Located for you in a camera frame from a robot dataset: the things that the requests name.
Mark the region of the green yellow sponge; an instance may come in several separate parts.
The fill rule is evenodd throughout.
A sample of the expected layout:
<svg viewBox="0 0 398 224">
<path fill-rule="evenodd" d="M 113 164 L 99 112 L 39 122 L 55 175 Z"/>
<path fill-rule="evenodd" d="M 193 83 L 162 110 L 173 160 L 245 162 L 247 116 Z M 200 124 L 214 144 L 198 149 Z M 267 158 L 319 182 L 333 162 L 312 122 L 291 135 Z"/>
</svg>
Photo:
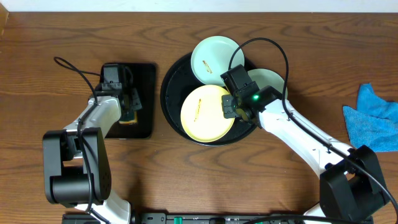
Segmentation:
<svg viewBox="0 0 398 224">
<path fill-rule="evenodd" d="M 137 112 L 129 112 L 121 116 L 119 124 L 121 125 L 132 125 L 137 123 Z"/>
</svg>

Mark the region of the yellow plate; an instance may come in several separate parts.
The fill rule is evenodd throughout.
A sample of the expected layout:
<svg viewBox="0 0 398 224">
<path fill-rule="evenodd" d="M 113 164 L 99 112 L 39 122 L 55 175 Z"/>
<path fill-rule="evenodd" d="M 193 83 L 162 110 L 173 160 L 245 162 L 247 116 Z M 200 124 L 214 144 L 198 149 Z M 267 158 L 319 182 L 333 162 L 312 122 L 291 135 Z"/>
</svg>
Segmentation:
<svg viewBox="0 0 398 224">
<path fill-rule="evenodd" d="M 221 139 L 232 128 L 234 119 L 225 118 L 222 96 L 229 92 L 221 86 L 203 85 L 184 100 L 180 120 L 185 133 L 198 142 Z"/>
</svg>

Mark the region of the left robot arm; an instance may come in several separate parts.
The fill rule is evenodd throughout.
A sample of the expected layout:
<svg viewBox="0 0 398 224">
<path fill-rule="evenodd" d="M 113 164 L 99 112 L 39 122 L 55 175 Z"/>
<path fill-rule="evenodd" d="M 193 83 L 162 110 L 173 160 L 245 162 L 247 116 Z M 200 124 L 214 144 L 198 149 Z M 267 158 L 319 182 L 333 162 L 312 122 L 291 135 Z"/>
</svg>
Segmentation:
<svg viewBox="0 0 398 224">
<path fill-rule="evenodd" d="M 133 87 L 96 90 L 74 122 L 42 139 L 47 200 L 87 213 L 79 222 L 136 223 L 132 205 L 112 189 L 104 139 L 137 103 Z"/>
</svg>

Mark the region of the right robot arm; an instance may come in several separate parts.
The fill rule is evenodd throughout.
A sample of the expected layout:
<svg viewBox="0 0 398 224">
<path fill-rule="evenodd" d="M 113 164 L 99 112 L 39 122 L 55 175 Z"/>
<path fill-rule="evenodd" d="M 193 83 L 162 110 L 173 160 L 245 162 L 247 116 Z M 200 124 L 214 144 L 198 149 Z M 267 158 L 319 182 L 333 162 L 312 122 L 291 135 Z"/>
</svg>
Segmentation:
<svg viewBox="0 0 398 224">
<path fill-rule="evenodd" d="M 372 149 L 353 148 L 322 131 L 292 107 L 285 90 L 259 88 L 254 82 L 227 90 L 222 97 L 227 118 L 239 117 L 275 135 L 319 178 L 318 203 L 303 215 L 286 215 L 281 221 L 364 223 L 388 203 L 397 206 Z"/>
</svg>

